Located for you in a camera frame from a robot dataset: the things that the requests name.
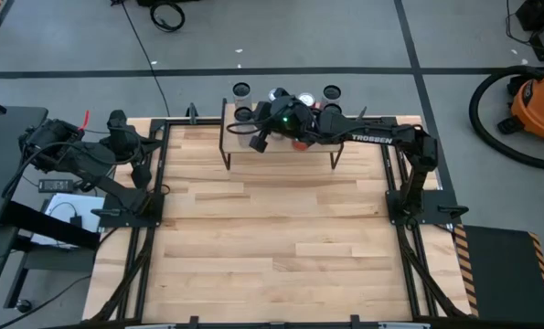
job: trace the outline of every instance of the black mat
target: black mat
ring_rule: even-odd
[[[544,267],[529,233],[464,226],[479,318],[544,323]]]

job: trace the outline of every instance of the concrete floor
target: concrete floor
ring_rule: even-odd
[[[512,10],[520,4],[511,1]],[[36,72],[32,77],[48,78],[0,79],[1,103],[46,107],[50,117],[75,123],[91,110],[90,128],[98,130],[114,109],[131,117],[165,115],[153,78],[117,77],[120,70],[148,69],[119,6],[109,7],[109,0],[21,0],[10,5],[0,27],[0,73]],[[150,59],[156,61],[155,69],[173,70],[171,76],[159,78],[173,116],[184,115],[191,101],[200,115],[219,114],[220,99],[230,98],[230,86],[238,81],[250,83],[258,99],[278,86],[319,97],[326,84],[336,84],[350,114],[368,106],[368,114],[433,116],[435,127],[430,121],[428,128],[440,134],[459,203],[471,208],[463,222],[532,231],[544,249],[544,171],[492,151],[476,138],[468,121],[470,96],[485,76],[425,75],[421,86],[411,70],[412,65],[540,65],[530,48],[505,36],[505,0],[201,0],[182,4],[187,23],[175,34],[155,29],[148,10],[133,0],[127,7]],[[401,9],[410,31],[402,29]],[[524,36],[517,20],[512,27],[515,35]],[[417,55],[413,61],[404,42],[408,32]],[[345,67],[390,68],[389,73],[396,74],[366,69],[365,74],[241,75],[227,70],[228,75],[218,75],[216,70],[239,65],[246,72],[316,67],[335,73],[335,68]],[[206,70],[184,76],[178,69]],[[78,77],[79,71],[94,70],[112,73],[107,78]],[[55,72],[65,78],[50,78]],[[485,96],[481,110],[489,126],[505,115],[506,102],[500,86]],[[544,156],[542,142],[525,135],[507,140],[514,141],[520,149]],[[42,174],[30,169],[26,176],[36,181]],[[44,197],[24,181],[15,196],[32,207],[39,207]],[[10,257],[0,281],[0,323],[18,316],[1,308],[18,260],[18,254]],[[44,302],[86,274],[33,271],[22,298]],[[87,284],[81,282],[10,328],[76,323]]]

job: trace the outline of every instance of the white paper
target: white paper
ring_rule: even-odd
[[[74,216],[74,209],[70,205],[61,205],[54,209],[56,205],[59,205],[63,202],[69,202],[77,209],[77,216],[82,217],[82,228],[90,232],[97,232],[97,229],[99,228],[99,217],[97,215],[93,215],[91,213],[91,210],[103,208],[104,199],[104,197],[77,196],[57,193],[48,203],[45,214],[62,220],[64,222],[70,223],[70,218]],[[56,241],[53,238],[45,237],[39,234],[34,234],[31,241],[42,245],[58,244],[59,247],[65,249],[76,248],[76,246],[63,244],[64,242],[62,241]]]

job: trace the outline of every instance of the red wire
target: red wire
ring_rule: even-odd
[[[87,124],[89,124],[89,110],[85,111],[85,122],[82,123],[81,127],[79,128],[80,131],[85,130],[87,128]]]

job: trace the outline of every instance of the wood plank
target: wood plank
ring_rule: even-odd
[[[149,130],[148,119],[129,122]],[[410,320],[379,146],[348,143],[336,170],[322,153],[244,153],[227,171],[218,131],[170,132],[164,183],[171,194],[155,235],[145,323],[187,323],[190,315],[217,323],[348,321],[353,313],[363,321]],[[131,185],[130,173],[119,166],[116,180]],[[438,187],[436,175],[426,186]],[[422,235],[433,278],[468,311],[450,234],[424,227]],[[121,279],[128,238],[129,229],[120,229],[97,254],[84,318]]]

